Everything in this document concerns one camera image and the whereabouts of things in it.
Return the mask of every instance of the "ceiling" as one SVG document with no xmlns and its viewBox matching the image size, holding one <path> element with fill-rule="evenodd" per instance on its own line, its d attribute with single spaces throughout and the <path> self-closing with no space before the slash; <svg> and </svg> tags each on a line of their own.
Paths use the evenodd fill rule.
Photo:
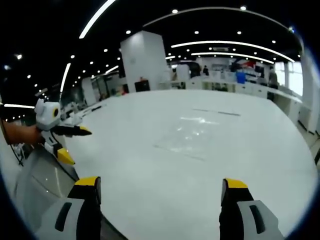
<svg viewBox="0 0 320 240">
<path fill-rule="evenodd" d="M 166 53 L 194 59 L 191 53 L 209 52 L 209 47 L 236 48 L 236 53 L 277 61 L 285 59 L 268 51 L 232 44 L 201 44 L 171 48 L 171 45 L 193 41 L 237 41 L 263 46 L 295 61 L 301 47 L 297 37 L 282 26 L 247 11 L 207 9 L 173 14 L 153 24 L 145 24 L 179 11 L 201 7 L 247 6 L 289 27 L 289 11 L 285 5 L 259 5 L 258 1 L 178 1 L 117 0 L 95 22 L 85 38 L 79 36 L 87 22 L 105 0 L 7 1 L 1 15 L 3 37 L 0 47 L 0 92 L 2 101 L 10 104 L 35 105 L 35 94 L 44 88 L 59 91 L 67 63 L 71 63 L 64 89 L 80 84 L 81 78 L 103 73 L 115 65 L 124 74 L 119 51 L 120 42 L 141 30 L 160 34 Z M 22 54 L 18 60 L 16 54 Z"/>
</svg>

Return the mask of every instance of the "person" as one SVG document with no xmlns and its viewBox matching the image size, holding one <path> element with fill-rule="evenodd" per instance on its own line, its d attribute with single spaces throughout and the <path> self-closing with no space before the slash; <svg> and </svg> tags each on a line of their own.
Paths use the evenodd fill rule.
<svg viewBox="0 0 320 240">
<path fill-rule="evenodd" d="M 208 70 L 208 68 L 207 68 L 207 65 L 204 65 L 203 73 L 204 73 L 206 76 L 209 76 L 209 70 Z"/>
<path fill-rule="evenodd" d="M 20 126 L 13 122 L 2 121 L 2 132 L 7 144 L 37 144 L 42 136 L 36 125 Z"/>
</svg>

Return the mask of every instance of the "ceiling light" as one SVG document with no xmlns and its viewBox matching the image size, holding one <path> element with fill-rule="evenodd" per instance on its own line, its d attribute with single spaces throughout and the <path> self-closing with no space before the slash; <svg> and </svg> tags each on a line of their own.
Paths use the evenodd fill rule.
<svg viewBox="0 0 320 240">
<path fill-rule="evenodd" d="M 105 74 L 108 74 L 110 72 L 112 72 L 113 70 L 116 70 L 117 68 L 119 68 L 119 66 L 114 66 L 113 68 L 110 68 L 108 71 L 105 72 Z"/>
<path fill-rule="evenodd" d="M 60 93 L 63 92 L 64 90 L 64 86 L 65 86 L 65 82 L 66 82 L 66 78 L 67 78 L 67 75 L 68 75 L 68 71 L 69 71 L 69 68 L 70 68 L 70 65 L 71 63 L 68 63 L 65 67 L 65 71 L 64 71 L 64 74 L 63 74 L 63 78 L 62 78 L 62 82 L 61 82 L 61 87 L 60 87 Z"/>
<path fill-rule="evenodd" d="M 174 59 L 174 58 L 176 58 L 176 56 L 167 56 L 167 57 L 165 58 L 165 60 Z"/>
<path fill-rule="evenodd" d="M 34 109 L 34 106 L 26 106 L 26 105 L 19 105 L 19 104 L 5 104 L 4 105 L 6 108 L 22 108 L 22 109 Z"/>
<path fill-rule="evenodd" d="M 264 59 L 264 58 L 261 58 L 261 57 L 257 57 L 257 56 L 250 56 L 250 55 L 245 55 L 245 54 L 239 54 L 239 53 L 229 53 L 229 52 L 196 52 L 196 53 L 191 53 L 191 55 L 213 55 L 213 54 L 216 54 L 216 55 L 227 55 L 227 56 L 238 56 L 238 57 L 244 57 L 244 58 L 251 58 L 251 59 L 257 59 L 257 60 L 260 60 L 260 61 L 264 61 L 266 63 L 269 63 L 269 64 L 274 64 L 273 61 L 270 61 L 270 60 L 267 60 L 267 59 Z"/>
<path fill-rule="evenodd" d="M 116 0 L 108 0 L 106 1 L 99 9 L 98 11 L 95 12 L 95 14 L 93 15 L 93 17 L 90 19 L 90 21 L 86 24 L 85 28 L 83 29 L 82 33 L 79 36 L 79 39 L 83 39 L 86 34 L 88 33 L 88 31 L 90 30 L 90 28 L 95 24 L 95 22 L 97 21 L 97 19 L 104 13 L 105 10 L 107 10 L 107 8 L 109 8 L 111 6 L 111 4 L 113 4 Z"/>
</svg>

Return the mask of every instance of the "desk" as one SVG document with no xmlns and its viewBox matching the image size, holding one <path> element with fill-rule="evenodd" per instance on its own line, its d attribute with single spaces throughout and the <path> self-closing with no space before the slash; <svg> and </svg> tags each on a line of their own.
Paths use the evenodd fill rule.
<svg viewBox="0 0 320 240">
<path fill-rule="evenodd" d="M 271 101 L 204 90 L 105 101 L 83 118 L 93 134 L 66 143 L 80 177 L 101 176 L 102 213 L 128 239 L 218 240 L 226 177 L 248 185 L 284 236 L 303 216 L 317 169 L 296 126 Z M 179 140 L 184 152 L 169 150 Z"/>
</svg>

